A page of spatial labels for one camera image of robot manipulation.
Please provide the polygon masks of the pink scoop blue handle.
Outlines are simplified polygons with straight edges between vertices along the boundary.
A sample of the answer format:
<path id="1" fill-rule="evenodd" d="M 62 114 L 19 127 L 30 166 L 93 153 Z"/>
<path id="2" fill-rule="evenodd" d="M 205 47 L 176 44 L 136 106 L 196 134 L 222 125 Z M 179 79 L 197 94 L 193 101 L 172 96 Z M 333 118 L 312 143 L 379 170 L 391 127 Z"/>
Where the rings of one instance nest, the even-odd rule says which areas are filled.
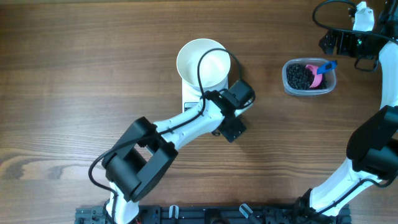
<path id="1" fill-rule="evenodd" d="M 323 80 L 323 74 L 334 70 L 337 67 L 337 65 L 338 62 L 336 60 L 324 63 L 320 67 L 315 65 L 306 65 L 305 68 L 309 69 L 313 75 L 313 81 L 312 84 L 310 85 L 310 88 L 311 89 L 317 88 Z"/>

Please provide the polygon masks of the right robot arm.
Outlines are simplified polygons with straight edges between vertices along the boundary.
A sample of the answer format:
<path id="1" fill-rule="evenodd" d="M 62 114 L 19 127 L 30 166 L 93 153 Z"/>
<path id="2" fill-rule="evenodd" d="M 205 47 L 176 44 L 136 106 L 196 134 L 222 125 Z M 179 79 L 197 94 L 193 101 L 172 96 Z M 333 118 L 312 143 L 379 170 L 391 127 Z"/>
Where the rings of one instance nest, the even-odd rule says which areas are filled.
<path id="1" fill-rule="evenodd" d="M 351 7 L 350 30 L 326 26 L 319 46 L 325 54 L 337 53 L 373 60 L 382 67 L 380 110 L 351 135 L 346 159 L 321 185 L 299 197 L 292 210 L 293 222 L 329 223 L 340 210 L 366 188 L 386 188 L 397 177 L 397 1 L 385 2 L 377 22 L 364 2 Z"/>

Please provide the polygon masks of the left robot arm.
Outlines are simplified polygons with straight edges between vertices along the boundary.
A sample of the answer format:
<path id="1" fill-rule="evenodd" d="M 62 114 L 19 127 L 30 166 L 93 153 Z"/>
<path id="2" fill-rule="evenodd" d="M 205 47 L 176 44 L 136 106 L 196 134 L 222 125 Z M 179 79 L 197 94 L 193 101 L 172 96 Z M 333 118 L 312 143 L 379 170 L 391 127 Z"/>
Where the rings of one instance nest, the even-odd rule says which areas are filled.
<path id="1" fill-rule="evenodd" d="M 189 110 L 163 121 L 135 120 L 101 158 L 111 191 L 108 214 L 113 223 L 129 223 L 139 201 L 163 178 L 179 149 L 197 137 L 219 130 L 232 142 L 244 131 L 239 115 L 254 102 L 252 90 L 207 91 Z"/>

